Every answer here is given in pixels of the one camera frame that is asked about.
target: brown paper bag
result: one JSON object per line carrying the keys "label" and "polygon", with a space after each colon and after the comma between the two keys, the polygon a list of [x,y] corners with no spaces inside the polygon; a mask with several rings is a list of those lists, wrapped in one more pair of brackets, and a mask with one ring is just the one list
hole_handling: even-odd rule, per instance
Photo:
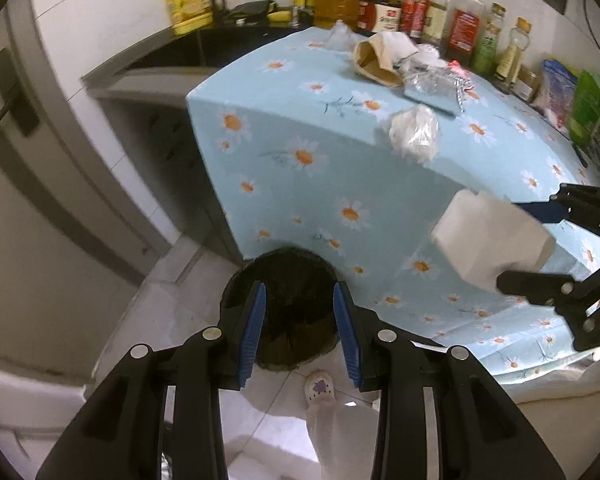
{"label": "brown paper bag", "polygon": [[359,74],[389,88],[402,84],[402,76],[394,70],[391,53],[379,34],[358,44],[353,53],[353,65]]}

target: light blue floral tablecloth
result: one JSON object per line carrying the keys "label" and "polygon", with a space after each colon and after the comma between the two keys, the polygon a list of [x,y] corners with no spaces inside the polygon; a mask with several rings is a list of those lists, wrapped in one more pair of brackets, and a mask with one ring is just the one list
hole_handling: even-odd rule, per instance
{"label": "light blue floral tablecloth", "polygon": [[[531,108],[473,77],[465,113],[439,113],[440,151],[424,165],[391,152],[381,123],[415,103],[356,75],[298,32],[235,61],[195,88],[189,112],[206,169],[245,258],[295,244],[320,254],[354,300],[381,319],[464,344],[501,382],[572,360],[550,308],[463,282],[429,239],[465,187],[514,202],[547,200],[560,182],[599,185],[570,143]],[[563,222],[546,272],[584,279],[600,238]]]}

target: wall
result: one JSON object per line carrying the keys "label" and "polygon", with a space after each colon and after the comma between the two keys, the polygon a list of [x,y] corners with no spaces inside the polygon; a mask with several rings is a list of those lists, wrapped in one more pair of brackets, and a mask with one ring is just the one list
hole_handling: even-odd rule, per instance
{"label": "wall", "polygon": [[[229,6],[250,0],[228,0]],[[277,0],[289,4],[291,0]],[[518,16],[534,26],[527,64],[553,54],[578,69],[600,74],[600,52],[587,30],[582,0],[569,0],[563,16],[542,0],[484,0],[507,7],[506,29]],[[32,0],[38,28],[59,84],[85,133],[120,184],[152,223],[168,238],[179,236],[144,184],[102,113],[86,93],[81,76],[132,44],[169,26],[164,0]],[[600,10],[589,0],[592,28],[600,42]],[[503,34],[500,49],[506,47]]]}

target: orange flower center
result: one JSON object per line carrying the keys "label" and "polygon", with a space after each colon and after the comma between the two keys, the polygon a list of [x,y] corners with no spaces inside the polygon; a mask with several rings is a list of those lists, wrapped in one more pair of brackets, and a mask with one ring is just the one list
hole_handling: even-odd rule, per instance
{"label": "orange flower center", "polygon": [[427,272],[428,270],[431,270],[431,267],[429,267],[426,262],[415,262],[413,268],[418,272]]}
{"label": "orange flower center", "polygon": [[224,127],[227,130],[233,130],[239,132],[242,129],[242,121],[233,114],[227,114],[224,116]]}
{"label": "orange flower center", "polygon": [[486,132],[477,124],[471,123],[469,127],[474,131],[474,134],[483,136]]}
{"label": "orange flower center", "polygon": [[308,166],[314,163],[314,156],[307,150],[296,150],[296,159],[303,166]]}
{"label": "orange flower center", "polygon": [[378,101],[365,101],[365,106],[373,111],[380,109],[380,103]]}
{"label": "orange flower center", "polygon": [[342,210],[342,216],[349,221],[355,222],[360,218],[358,212],[352,207],[346,207]]}

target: blue gripper pad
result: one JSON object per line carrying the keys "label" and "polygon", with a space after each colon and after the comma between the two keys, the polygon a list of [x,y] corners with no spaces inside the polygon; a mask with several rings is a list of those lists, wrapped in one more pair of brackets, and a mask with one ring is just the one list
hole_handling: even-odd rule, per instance
{"label": "blue gripper pad", "polygon": [[260,342],[260,333],[264,322],[264,314],[267,309],[267,289],[264,283],[258,286],[256,297],[251,305],[249,319],[244,327],[242,339],[240,340],[240,358],[238,359],[238,384],[243,388],[247,379],[251,377],[253,364],[256,361],[256,352]]}
{"label": "blue gripper pad", "polygon": [[360,370],[360,345],[353,330],[351,314],[347,307],[347,301],[339,283],[333,288],[333,313],[336,317],[338,334],[342,341],[342,352],[344,362],[347,364],[349,379],[353,381],[356,388],[362,386],[362,372]]}

